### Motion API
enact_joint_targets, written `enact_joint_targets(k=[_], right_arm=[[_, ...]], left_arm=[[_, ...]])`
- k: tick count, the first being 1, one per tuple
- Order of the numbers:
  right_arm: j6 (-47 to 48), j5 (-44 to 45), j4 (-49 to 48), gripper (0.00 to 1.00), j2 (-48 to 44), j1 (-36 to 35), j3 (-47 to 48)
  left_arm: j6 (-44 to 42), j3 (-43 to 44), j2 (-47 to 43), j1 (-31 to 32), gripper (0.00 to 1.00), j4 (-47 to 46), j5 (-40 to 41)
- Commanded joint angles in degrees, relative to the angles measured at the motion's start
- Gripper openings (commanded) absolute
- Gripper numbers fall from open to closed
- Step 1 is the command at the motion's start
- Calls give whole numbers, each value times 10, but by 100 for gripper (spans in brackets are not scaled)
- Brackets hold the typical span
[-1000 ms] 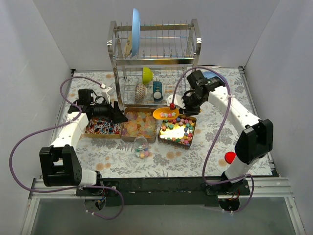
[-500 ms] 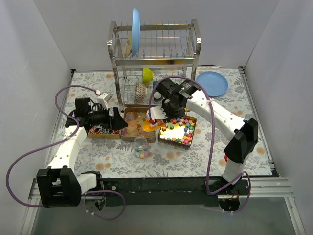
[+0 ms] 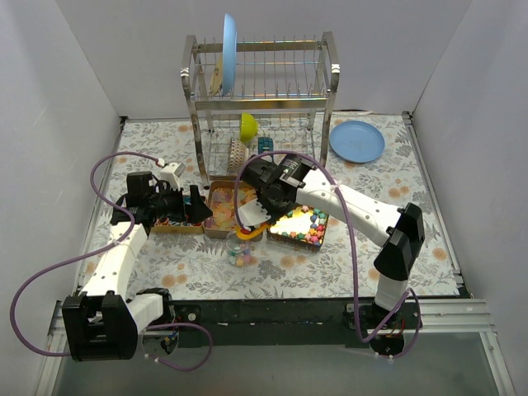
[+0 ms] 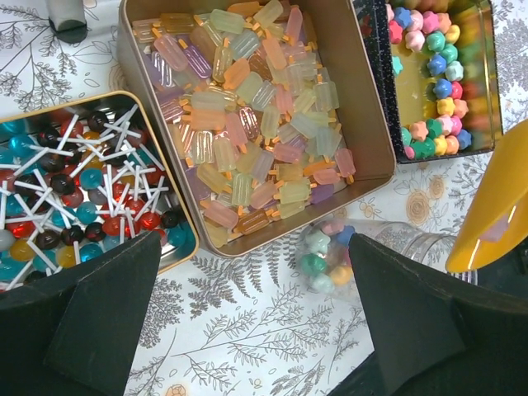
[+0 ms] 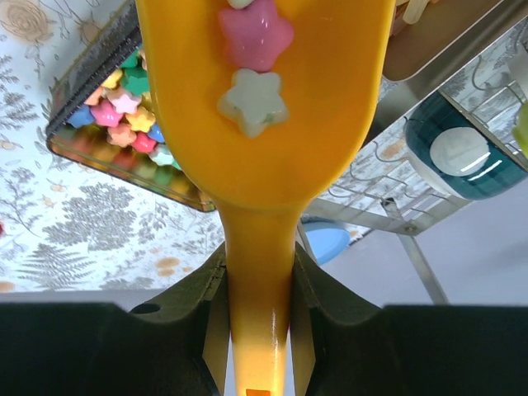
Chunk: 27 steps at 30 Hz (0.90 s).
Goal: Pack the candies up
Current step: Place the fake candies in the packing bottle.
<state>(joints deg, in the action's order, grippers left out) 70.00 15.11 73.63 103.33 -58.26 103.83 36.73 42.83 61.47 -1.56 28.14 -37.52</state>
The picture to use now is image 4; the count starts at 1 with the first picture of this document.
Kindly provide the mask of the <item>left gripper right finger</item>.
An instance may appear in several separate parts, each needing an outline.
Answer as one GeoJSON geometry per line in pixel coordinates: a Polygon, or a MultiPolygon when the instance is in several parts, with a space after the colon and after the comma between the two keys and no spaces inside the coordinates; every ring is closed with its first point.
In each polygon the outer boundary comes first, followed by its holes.
{"type": "Polygon", "coordinates": [[[374,350],[336,395],[526,394],[526,243],[476,284],[408,260],[364,282],[374,350]]]}

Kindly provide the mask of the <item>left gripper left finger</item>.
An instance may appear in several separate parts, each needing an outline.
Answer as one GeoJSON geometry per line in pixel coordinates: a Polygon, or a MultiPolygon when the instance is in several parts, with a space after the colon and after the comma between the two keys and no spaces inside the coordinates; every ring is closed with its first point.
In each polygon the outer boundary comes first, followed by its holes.
{"type": "Polygon", "coordinates": [[[1,294],[3,395],[122,395],[161,258],[160,235],[1,294]]]}

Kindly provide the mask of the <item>clear glass jar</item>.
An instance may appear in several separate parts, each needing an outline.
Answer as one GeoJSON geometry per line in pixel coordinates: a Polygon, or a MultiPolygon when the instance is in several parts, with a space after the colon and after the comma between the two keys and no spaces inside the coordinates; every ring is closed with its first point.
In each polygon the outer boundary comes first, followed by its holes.
{"type": "Polygon", "coordinates": [[[295,264],[309,291],[358,305],[365,275],[381,276],[402,260],[446,273],[454,244],[453,235],[404,222],[333,217],[301,232],[295,264]]]}

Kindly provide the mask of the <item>yellow plastic scoop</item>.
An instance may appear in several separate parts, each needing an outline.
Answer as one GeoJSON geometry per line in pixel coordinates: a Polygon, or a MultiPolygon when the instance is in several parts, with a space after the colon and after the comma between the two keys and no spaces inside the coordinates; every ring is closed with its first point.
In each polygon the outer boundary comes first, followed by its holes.
{"type": "Polygon", "coordinates": [[[527,237],[527,122],[499,141],[446,261],[448,272],[475,271],[527,237]]]}

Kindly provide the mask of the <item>star candy tin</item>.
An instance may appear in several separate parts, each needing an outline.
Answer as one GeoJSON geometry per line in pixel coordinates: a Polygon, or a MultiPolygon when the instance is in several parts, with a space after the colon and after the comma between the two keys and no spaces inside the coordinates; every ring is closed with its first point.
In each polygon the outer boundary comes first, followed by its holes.
{"type": "Polygon", "coordinates": [[[489,1],[354,1],[398,163],[493,151],[502,137],[489,1]]]}

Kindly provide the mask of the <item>popsicle candy tin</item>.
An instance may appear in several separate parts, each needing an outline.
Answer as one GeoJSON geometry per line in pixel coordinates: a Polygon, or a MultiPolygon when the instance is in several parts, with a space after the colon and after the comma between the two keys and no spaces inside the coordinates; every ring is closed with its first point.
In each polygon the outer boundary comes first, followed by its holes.
{"type": "Polygon", "coordinates": [[[348,1],[123,1],[118,56],[202,246],[239,257],[386,185],[348,1]]]}

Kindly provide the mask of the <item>steel dish rack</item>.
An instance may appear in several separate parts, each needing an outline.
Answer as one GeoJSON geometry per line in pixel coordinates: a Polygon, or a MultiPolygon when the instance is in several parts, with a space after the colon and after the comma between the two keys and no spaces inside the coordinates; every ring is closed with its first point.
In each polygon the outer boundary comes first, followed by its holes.
{"type": "Polygon", "coordinates": [[[78,44],[87,37],[83,0],[46,0],[53,34],[68,44],[78,44]]]}

